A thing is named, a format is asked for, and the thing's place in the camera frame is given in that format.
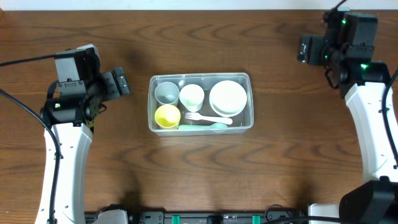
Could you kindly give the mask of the grey plastic cup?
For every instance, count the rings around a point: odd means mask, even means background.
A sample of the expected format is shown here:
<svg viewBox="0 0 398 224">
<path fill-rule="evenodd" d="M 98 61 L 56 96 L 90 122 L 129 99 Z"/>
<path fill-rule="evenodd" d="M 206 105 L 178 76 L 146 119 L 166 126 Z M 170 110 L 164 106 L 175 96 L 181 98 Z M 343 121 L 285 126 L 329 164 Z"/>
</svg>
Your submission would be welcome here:
<svg viewBox="0 0 398 224">
<path fill-rule="evenodd" d="M 154 95 L 161 105 L 177 106 L 179 103 L 180 90 L 178 86 L 172 82 L 163 82 L 155 88 Z"/>
</svg>

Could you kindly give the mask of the yellow plastic cup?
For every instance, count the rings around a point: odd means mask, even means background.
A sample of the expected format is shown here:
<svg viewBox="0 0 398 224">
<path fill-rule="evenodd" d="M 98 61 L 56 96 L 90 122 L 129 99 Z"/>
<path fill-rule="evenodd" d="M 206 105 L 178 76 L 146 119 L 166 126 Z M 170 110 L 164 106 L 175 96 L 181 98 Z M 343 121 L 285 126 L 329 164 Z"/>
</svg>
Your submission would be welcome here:
<svg viewBox="0 0 398 224">
<path fill-rule="evenodd" d="M 178 129 L 181 112 L 174 105 L 162 105 L 155 111 L 154 118 L 161 129 Z"/>
</svg>

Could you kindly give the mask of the white plastic cup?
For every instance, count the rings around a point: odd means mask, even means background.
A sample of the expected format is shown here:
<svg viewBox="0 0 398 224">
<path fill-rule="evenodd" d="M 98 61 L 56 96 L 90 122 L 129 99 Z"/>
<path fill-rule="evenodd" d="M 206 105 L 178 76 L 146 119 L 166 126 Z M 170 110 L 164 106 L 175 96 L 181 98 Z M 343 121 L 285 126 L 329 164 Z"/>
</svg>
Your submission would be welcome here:
<svg viewBox="0 0 398 224">
<path fill-rule="evenodd" d="M 205 92 L 199 85 L 189 84 L 181 89 L 179 98 L 189 112 L 198 112 L 203 106 Z"/>
</svg>

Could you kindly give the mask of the pink plastic fork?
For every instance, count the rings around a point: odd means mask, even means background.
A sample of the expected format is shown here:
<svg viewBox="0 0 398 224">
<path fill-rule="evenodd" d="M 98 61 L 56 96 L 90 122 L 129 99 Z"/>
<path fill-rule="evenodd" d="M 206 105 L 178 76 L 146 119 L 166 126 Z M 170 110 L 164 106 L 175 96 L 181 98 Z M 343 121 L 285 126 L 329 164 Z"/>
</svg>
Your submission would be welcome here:
<svg viewBox="0 0 398 224">
<path fill-rule="evenodd" d="M 223 123 L 227 125 L 231 125 L 233 120 L 231 118 L 224 118 L 224 117 L 214 117 L 214 116 L 203 116 L 200 113 L 185 113 L 185 119 L 190 119 L 194 121 L 211 121 L 214 123 Z"/>
</svg>

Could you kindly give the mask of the grey blue plastic bowl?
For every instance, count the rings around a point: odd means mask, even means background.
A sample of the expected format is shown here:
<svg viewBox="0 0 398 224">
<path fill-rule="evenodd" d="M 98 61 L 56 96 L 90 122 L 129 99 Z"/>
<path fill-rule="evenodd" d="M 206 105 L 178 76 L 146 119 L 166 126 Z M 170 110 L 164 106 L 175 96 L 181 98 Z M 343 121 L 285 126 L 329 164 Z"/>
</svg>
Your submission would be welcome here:
<svg viewBox="0 0 398 224">
<path fill-rule="evenodd" d="M 233 111 L 233 112 L 225 112 L 225 111 L 221 111 L 219 110 L 217 107 L 212 107 L 211 108 L 217 115 L 221 116 L 221 117 L 225 117 L 225 118 L 231 118 L 233 116 L 237 116 L 238 114 L 240 114 L 244 108 L 241 108 L 240 110 L 237 111 Z"/>
</svg>

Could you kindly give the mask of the white plastic bowl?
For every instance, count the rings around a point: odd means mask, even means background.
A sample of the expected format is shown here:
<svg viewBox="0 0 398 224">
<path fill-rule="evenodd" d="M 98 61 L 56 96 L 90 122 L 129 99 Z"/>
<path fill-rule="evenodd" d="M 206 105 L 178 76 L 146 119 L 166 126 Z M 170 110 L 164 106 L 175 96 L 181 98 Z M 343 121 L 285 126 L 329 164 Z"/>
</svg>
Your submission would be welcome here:
<svg viewBox="0 0 398 224">
<path fill-rule="evenodd" d="M 210 106 L 221 111 L 233 112 L 246 106 L 248 97 L 245 89 L 237 82 L 225 80 L 218 82 L 210 91 Z"/>
</svg>

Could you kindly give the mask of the mint green plastic spoon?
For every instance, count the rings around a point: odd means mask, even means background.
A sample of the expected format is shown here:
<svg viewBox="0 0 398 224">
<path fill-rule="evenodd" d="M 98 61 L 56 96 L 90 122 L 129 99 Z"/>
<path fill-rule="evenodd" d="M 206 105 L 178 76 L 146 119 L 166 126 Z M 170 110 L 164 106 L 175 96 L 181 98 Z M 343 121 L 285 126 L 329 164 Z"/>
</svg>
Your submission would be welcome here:
<svg viewBox="0 0 398 224">
<path fill-rule="evenodd" d="M 181 130 L 192 130 L 192 129 L 226 129 L 227 124 L 224 123 L 213 123 L 211 125 L 192 125 L 192 124 L 181 124 L 178 129 Z"/>
</svg>

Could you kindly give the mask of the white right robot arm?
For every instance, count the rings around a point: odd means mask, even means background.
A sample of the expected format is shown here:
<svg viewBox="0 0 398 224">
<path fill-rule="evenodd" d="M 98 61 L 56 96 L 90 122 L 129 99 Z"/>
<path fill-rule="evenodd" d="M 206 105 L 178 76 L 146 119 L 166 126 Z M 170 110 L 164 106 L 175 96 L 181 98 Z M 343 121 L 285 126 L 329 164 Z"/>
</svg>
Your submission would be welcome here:
<svg viewBox="0 0 398 224">
<path fill-rule="evenodd" d="M 363 163 L 363 184 L 339 203 L 308 206 L 309 223 L 397 223 L 397 119 L 393 77 L 373 62 L 369 38 L 304 35 L 297 60 L 325 67 L 353 117 Z"/>
</svg>

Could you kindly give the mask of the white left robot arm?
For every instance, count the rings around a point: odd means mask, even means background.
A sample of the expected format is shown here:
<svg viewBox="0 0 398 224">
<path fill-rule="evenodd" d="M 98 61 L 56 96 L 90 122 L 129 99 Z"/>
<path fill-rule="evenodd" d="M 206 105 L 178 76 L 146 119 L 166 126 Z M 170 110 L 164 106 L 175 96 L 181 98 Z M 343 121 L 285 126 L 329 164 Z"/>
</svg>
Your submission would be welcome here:
<svg viewBox="0 0 398 224">
<path fill-rule="evenodd" d="M 85 223 L 86 162 L 95 118 L 105 101 L 129 94 L 122 67 L 104 73 L 59 75 L 47 91 L 40 117 L 45 124 L 44 181 L 36 223 Z"/>
</svg>

